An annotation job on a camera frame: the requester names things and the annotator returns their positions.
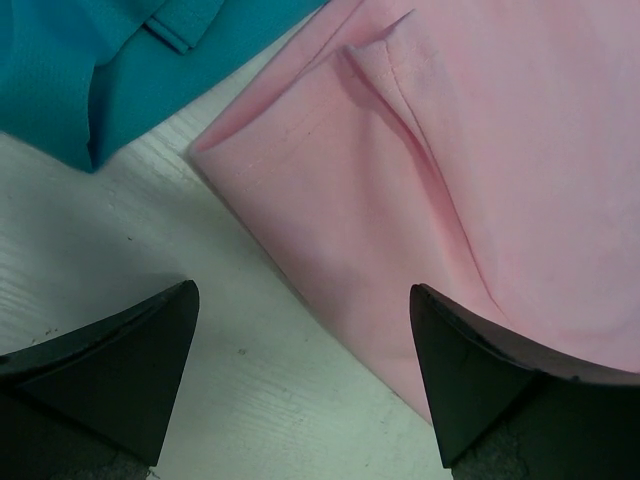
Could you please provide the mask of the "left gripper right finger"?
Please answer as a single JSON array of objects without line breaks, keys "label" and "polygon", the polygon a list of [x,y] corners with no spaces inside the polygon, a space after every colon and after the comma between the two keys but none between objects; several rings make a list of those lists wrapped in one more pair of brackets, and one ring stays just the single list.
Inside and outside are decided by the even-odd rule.
[{"label": "left gripper right finger", "polygon": [[427,285],[412,287],[410,319],[454,478],[638,478],[638,374],[555,351]]}]

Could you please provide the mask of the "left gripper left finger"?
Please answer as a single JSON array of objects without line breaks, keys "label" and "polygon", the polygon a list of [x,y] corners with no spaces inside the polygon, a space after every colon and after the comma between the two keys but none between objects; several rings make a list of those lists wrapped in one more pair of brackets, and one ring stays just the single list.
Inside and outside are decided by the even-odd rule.
[{"label": "left gripper left finger", "polygon": [[1,357],[4,479],[146,479],[199,313],[192,280]]}]

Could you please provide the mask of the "pink t shirt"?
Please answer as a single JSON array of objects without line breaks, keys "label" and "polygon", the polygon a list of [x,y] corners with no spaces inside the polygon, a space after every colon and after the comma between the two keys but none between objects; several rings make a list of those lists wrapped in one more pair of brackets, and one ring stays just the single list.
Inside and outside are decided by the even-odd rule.
[{"label": "pink t shirt", "polygon": [[415,284],[639,367],[635,1],[333,1],[191,155],[319,321],[422,417]]}]

